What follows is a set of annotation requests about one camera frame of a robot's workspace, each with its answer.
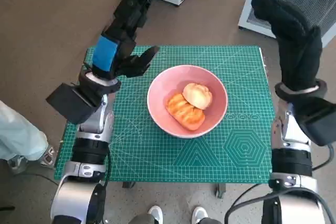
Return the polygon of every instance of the bread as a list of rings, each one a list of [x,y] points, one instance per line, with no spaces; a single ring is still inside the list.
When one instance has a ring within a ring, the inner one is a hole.
[[[183,96],[187,102],[201,110],[205,110],[212,102],[212,94],[209,89],[196,83],[189,83],[185,86]]]
[[[181,93],[169,99],[166,109],[183,127],[190,131],[196,131],[205,120],[203,110],[188,103]]]

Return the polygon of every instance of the table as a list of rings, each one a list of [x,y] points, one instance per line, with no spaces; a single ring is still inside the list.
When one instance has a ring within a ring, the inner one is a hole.
[[[134,54],[147,48],[138,46]],[[87,51],[91,63],[94,48]],[[208,134],[192,140],[172,137],[151,119],[146,96],[163,70],[197,65],[217,75],[228,93],[228,110]],[[266,183],[270,165],[270,129],[275,116],[257,46],[162,46],[142,77],[120,78],[111,137],[110,180],[121,182]],[[67,123],[55,179],[61,178],[76,127]]]

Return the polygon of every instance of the shoe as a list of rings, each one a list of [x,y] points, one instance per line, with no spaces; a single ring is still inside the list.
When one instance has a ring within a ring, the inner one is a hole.
[[[196,207],[193,212],[191,224],[197,224],[204,218],[208,218],[208,214],[203,207]]]
[[[159,224],[163,224],[163,213],[159,206],[154,206],[149,209],[148,213],[158,221]]]
[[[54,169],[56,162],[57,152],[49,145],[42,157],[38,160],[41,166]]]
[[[16,155],[15,157],[8,160],[7,164],[10,167],[12,173],[16,175],[26,170],[28,160],[23,156]]]

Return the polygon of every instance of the black glove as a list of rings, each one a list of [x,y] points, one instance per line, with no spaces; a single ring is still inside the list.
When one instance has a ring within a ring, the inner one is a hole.
[[[317,85],[322,53],[321,30],[309,29],[304,14],[281,0],[252,0],[257,18],[271,24],[279,44],[282,82],[293,91]]]

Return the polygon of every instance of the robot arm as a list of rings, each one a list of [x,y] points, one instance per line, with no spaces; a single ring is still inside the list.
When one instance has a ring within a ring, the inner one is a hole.
[[[269,186],[277,192],[306,188],[318,193],[312,177],[311,141],[334,141],[336,106],[323,99],[327,85],[316,79],[322,52],[319,27],[309,28],[305,16],[280,0],[252,0],[257,18],[268,21],[280,55],[282,82],[272,125],[272,173]],[[262,223],[324,223],[320,203],[306,191],[293,191],[264,201]]]
[[[111,26],[98,39],[92,67],[82,67],[79,84],[63,83],[47,98],[54,109],[78,125],[71,160],[65,165],[52,202],[52,223],[100,223],[103,219],[110,176],[113,102],[121,86],[117,77],[143,75],[159,50],[152,47],[140,57],[131,55],[136,45],[135,31],[143,27],[151,2],[122,0]]]

